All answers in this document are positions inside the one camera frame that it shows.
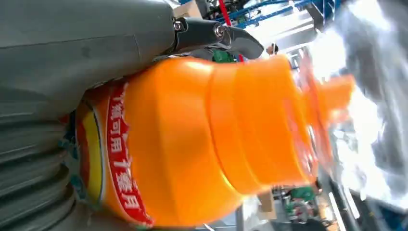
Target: orange bottle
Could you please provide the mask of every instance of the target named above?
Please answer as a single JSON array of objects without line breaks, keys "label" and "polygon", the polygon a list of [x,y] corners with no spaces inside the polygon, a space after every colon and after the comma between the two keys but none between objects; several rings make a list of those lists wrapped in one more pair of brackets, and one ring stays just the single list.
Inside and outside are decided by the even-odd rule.
[{"label": "orange bottle", "polygon": [[342,109],[352,86],[348,78],[300,90],[284,56],[167,59],[86,93],[76,125],[83,181],[132,223],[216,220],[272,185],[313,181],[308,127],[324,130],[322,115]]}]

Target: cardboard box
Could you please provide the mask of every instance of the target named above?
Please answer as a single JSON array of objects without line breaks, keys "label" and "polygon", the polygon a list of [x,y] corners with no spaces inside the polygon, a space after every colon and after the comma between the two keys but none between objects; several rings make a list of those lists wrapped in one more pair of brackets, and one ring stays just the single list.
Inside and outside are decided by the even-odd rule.
[{"label": "cardboard box", "polygon": [[198,6],[195,0],[191,0],[183,5],[180,5],[174,8],[173,12],[176,18],[181,18],[181,17],[203,18],[201,16],[200,10],[198,9]]}]

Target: red label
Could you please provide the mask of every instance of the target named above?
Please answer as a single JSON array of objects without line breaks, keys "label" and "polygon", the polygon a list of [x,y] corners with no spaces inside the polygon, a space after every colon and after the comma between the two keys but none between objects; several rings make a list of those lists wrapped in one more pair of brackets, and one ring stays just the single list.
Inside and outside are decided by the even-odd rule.
[{"label": "red label", "polygon": [[109,99],[106,124],[109,167],[116,195],[123,210],[141,225],[152,226],[153,221],[146,213],[136,181],[130,171],[132,158],[126,145],[129,127],[124,115],[126,86],[127,83],[116,86]]}]

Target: bottle label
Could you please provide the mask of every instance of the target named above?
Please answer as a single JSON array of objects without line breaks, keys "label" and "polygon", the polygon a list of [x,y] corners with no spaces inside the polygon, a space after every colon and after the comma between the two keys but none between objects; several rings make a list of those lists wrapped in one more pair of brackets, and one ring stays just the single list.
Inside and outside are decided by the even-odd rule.
[{"label": "bottle label", "polygon": [[78,107],[81,176],[93,201],[132,223],[151,227],[153,220],[146,213],[132,177],[132,156],[127,146],[129,125],[125,121],[126,87],[127,83],[121,82],[92,90]]}]

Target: yellow stripe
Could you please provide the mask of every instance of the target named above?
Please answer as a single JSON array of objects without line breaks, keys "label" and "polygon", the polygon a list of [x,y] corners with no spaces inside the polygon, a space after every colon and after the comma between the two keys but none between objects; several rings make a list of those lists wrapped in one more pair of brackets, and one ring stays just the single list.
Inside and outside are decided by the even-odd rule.
[{"label": "yellow stripe", "polygon": [[88,194],[98,200],[102,189],[101,141],[99,140],[97,121],[93,112],[87,113],[82,121],[89,148],[89,182]]}]

